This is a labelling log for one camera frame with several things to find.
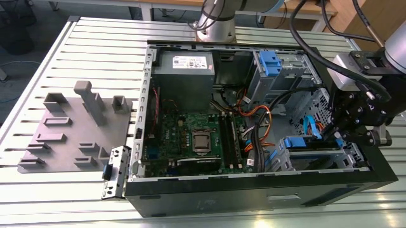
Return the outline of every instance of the metal bracket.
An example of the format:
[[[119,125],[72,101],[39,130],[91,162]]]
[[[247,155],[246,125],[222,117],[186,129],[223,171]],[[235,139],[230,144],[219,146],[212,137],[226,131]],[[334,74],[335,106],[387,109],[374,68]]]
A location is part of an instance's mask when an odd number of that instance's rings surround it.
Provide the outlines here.
[[[131,148],[120,146],[112,149],[108,164],[103,169],[102,200],[124,199],[124,184],[127,180]]]

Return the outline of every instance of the red wire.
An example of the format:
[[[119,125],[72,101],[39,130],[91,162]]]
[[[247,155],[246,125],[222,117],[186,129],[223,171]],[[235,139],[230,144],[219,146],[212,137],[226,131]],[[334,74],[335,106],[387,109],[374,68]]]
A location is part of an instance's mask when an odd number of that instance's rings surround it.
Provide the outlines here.
[[[158,92],[156,89],[152,88],[154,93],[155,93],[155,98],[156,98],[156,107],[155,107],[155,117],[154,117],[154,124],[152,124],[152,128],[151,128],[151,133],[154,133],[154,129],[155,129],[155,123],[156,123],[156,118],[158,118],[158,111],[159,111],[159,97],[158,97]]]

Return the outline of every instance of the side panel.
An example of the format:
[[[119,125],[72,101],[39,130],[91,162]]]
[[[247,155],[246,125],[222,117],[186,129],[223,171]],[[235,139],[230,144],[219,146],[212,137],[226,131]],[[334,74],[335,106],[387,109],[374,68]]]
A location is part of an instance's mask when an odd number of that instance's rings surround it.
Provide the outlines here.
[[[163,217],[326,205],[365,188],[363,184],[337,184],[131,196],[127,199],[143,217]]]

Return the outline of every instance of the aluminum extrusion table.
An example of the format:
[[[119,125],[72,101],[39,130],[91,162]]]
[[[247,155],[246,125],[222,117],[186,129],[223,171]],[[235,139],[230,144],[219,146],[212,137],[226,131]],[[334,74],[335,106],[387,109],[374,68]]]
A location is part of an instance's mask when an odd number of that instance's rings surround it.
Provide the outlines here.
[[[302,32],[322,55],[357,48],[326,33]],[[103,97],[138,99],[146,40],[192,41],[186,24],[82,18],[69,21],[0,129],[0,226],[51,224],[55,227],[403,227],[406,224],[406,122],[399,116],[387,128],[393,146],[382,148],[399,181],[358,193],[326,207],[276,209],[143,219],[128,202],[100,201],[102,172],[20,174],[16,165],[44,113],[49,92],[76,97],[76,80],[90,80]],[[286,30],[236,28],[239,43],[297,45]],[[127,144],[132,146],[134,124]]]

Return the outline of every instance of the power cable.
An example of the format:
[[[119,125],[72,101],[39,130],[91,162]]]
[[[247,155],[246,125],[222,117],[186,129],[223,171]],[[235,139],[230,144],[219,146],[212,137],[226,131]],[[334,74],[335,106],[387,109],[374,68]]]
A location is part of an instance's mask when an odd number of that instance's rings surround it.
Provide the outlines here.
[[[374,38],[371,38],[371,37],[366,37],[366,36],[361,36],[361,35],[353,35],[353,34],[349,34],[349,33],[342,33],[333,28],[333,26],[330,24],[330,21],[329,21],[329,18],[327,18],[326,0],[322,0],[322,14],[323,14],[323,20],[325,20],[326,26],[327,26],[327,28],[329,28],[329,30],[331,31],[333,34],[335,34],[338,36],[342,36],[342,37],[346,37],[346,38],[361,39],[361,40],[366,40],[366,41],[370,41],[370,42],[375,42]]]
[[[389,92],[386,91],[385,87],[378,83],[371,80],[369,80],[366,77],[363,77],[361,74],[353,72],[351,70],[343,68],[342,66],[337,65],[331,61],[329,61],[319,53],[317,53],[313,48],[306,44],[305,40],[302,39],[294,25],[294,19],[295,16],[303,7],[305,3],[307,0],[302,0],[299,5],[297,6],[293,14],[291,14],[291,21],[290,21],[290,31],[291,35],[298,42],[299,46],[302,49],[307,52],[307,54],[321,63],[323,64],[327,68],[334,70],[337,73],[345,75],[350,79],[353,79],[355,82],[363,84],[367,87],[359,88],[363,92],[369,92],[369,89],[371,89],[375,92],[375,96],[379,98],[381,102],[387,102],[391,99],[391,96]]]

